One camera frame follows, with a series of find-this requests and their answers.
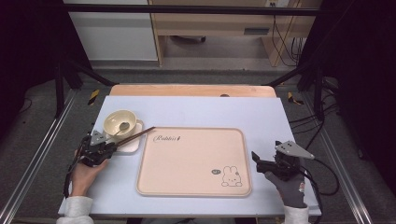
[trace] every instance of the black wall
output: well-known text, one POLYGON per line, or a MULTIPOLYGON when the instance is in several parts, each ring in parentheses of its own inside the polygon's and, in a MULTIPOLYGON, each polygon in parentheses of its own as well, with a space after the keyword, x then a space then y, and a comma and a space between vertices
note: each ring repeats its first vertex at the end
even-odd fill
MULTIPOLYGON (((347 8, 340 1, 323 4, 347 8)), ((356 0, 324 45, 320 66, 324 76, 338 79, 341 113, 363 155, 375 163, 396 195, 395 15, 394 1, 356 0)), ((302 63, 308 61, 335 21, 316 20, 302 63)))
MULTIPOLYGON (((71 58, 91 68, 68 13, 42 10, 39 2, 6 0, 0 6, 0 139, 23 106, 25 92, 54 79, 59 61, 71 58)), ((64 71, 77 76, 73 69, 64 71)))

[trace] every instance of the white sleeve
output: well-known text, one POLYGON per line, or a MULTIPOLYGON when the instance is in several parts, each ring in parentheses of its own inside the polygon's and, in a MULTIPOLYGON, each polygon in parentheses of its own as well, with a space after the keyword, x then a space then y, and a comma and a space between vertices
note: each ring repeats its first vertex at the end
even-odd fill
POLYGON ((66 199, 64 217, 58 218, 57 224, 93 224, 89 217, 92 207, 92 199, 82 196, 69 197, 66 199))
POLYGON ((285 206, 285 224, 308 224, 308 207, 293 208, 285 206))

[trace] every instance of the human arm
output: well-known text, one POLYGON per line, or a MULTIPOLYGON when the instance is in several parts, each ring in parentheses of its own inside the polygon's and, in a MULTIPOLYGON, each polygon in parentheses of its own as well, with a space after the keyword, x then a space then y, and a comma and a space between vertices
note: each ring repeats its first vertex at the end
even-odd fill
POLYGON ((100 165, 89 167, 82 163, 76 165, 72 173, 72 192, 66 199, 64 217, 57 220, 57 224, 77 223, 92 224, 93 220, 89 217, 92 207, 92 199, 86 197, 87 191, 97 175, 105 169, 107 160, 100 165))
POLYGON ((280 180, 271 172, 265 177, 277 188, 285 209, 285 224, 308 223, 308 207, 304 203, 304 176, 297 174, 288 181, 280 180))

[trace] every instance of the white table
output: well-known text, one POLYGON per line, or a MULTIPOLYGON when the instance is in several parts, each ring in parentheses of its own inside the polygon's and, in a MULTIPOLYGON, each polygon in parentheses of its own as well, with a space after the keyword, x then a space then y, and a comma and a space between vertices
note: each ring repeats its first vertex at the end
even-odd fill
MULTIPOLYGON (((251 151, 273 161, 275 141, 294 140, 283 105, 278 98, 107 96, 94 125, 103 130, 105 117, 119 109, 136 113, 145 129, 157 127, 238 128, 246 138, 252 191, 244 198, 148 197, 136 189, 145 143, 129 155, 114 154, 107 168, 90 188, 92 214, 107 217, 271 217, 281 216, 283 203, 275 186, 256 172, 251 151)), ((310 216, 319 216, 318 202, 306 180, 305 203, 310 216)), ((64 201, 59 210, 64 213, 64 201)))

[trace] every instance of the spoon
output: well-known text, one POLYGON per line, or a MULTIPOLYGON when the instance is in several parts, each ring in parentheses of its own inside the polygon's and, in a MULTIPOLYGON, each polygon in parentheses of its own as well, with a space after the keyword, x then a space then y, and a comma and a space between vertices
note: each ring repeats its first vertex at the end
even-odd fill
POLYGON ((129 129, 129 123, 128 123, 128 122, 123 122, 123 123, 121 123, 119 129, 120 129, 120 130, 119 130, 118 132, 116 132, 113 136, 107 138, 107 140, 108 140, 108 139, 111 139, 111 138, 113 138, 113 137, 115 137, 115 136, 116 136, 117 134, 119 134, 121 131, 129 129))

